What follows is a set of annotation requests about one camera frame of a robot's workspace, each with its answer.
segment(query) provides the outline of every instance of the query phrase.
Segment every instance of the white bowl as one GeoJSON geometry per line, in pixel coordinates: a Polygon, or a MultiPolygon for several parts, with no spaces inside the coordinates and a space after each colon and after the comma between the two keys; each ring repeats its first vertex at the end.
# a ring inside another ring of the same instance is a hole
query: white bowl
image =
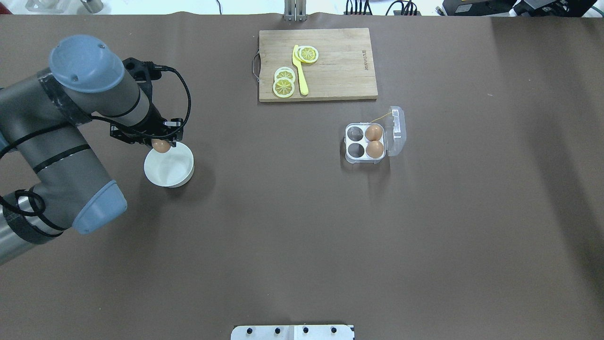
{"type": "Polygon", "coordinates": [[[181,142],[163,154],[151,149],[145,158],[144,170],[154,185],[177,188],[193,176],[193,153],[181,142]]]}

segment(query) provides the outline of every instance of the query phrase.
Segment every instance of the yellow spoon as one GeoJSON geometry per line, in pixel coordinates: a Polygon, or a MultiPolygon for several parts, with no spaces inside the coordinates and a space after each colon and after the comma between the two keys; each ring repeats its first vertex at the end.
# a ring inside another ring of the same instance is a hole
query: yellow spoon
{"type": "Polygon", "coordinates": [[[304,78],[304,72],[302,72],[302,63],[296,56],[298,45],[294,45],[294,51],[292,52],[292,64],[298,69],[298,83],[300,84],[300,94],[306,96],[308,94],[308,85],[306,85],[306,78],[304,78]]]}

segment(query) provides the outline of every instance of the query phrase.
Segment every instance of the white metal plate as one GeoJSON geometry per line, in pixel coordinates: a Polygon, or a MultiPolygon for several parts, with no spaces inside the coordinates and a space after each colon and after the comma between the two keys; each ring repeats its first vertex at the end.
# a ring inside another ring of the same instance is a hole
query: white metal plate
{"type": "Polygon", "coordinates": [[[237,326],[231,340],[354,340],[353,325],[237,326]]]}

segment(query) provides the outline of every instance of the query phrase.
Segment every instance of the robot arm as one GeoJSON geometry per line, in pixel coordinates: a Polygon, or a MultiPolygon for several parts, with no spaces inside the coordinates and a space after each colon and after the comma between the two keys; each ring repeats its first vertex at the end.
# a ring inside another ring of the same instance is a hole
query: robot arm
{"type": "Polygon", "coordinates": [[[0,90],[0,157],[17,148],[40,179],[0,199],[0,264],[70,227],[90,233],[126,210],[115,180],[76,126],[104,120],[110,136],[151,147],[175,145],[188,118],[167,121],[152,103],[151,80],[161,71],[182,80],[174,69],[132,58],[122,63],[102,41],[84,35],[61,41],[49,62],[0,90]]]}

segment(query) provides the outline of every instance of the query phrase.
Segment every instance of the egg carton lid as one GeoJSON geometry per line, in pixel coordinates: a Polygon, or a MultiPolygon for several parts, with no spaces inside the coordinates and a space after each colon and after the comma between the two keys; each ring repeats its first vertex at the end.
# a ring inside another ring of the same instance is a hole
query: egg carton lid
{"type": "Polygon", "coordinates": [[[389,157],[400,154],[407,141],[405,112],[400,106],[391,106],[390,114],[377,121],[384,127],[386,152],[389,157]]]}

